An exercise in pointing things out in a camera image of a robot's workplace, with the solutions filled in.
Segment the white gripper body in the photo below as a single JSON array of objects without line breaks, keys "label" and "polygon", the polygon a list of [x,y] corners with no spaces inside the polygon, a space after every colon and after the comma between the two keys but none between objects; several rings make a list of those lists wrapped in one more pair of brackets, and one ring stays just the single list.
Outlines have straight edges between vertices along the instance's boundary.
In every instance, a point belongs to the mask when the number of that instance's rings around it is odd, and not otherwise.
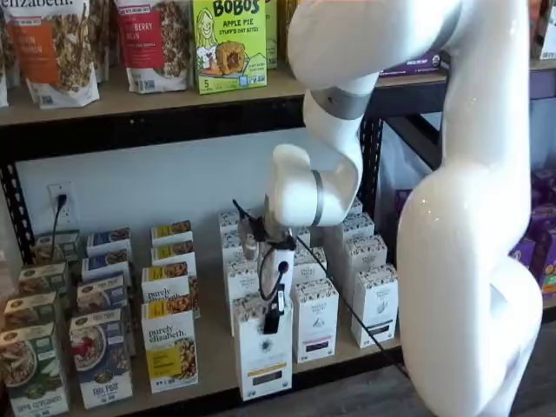
[{"label": "white gripper body", "polygon": [[294,250],[264,246],[261,250],[261,296],[270,300],[276,292],[276,285],[284,287],[284,294],[289,295],[294,271]]}]

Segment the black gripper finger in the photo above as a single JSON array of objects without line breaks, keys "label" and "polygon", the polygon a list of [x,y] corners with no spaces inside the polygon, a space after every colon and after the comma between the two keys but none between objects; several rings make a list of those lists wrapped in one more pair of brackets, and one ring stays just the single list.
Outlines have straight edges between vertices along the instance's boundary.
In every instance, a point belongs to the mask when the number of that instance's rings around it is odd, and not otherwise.
[{"label": "black gripper finger", "polygon": [[276,334],[278,332],[280,319],[285,314],[286,306],[285,286],[278,284],[268,302],[263,326],[264,334]]}]

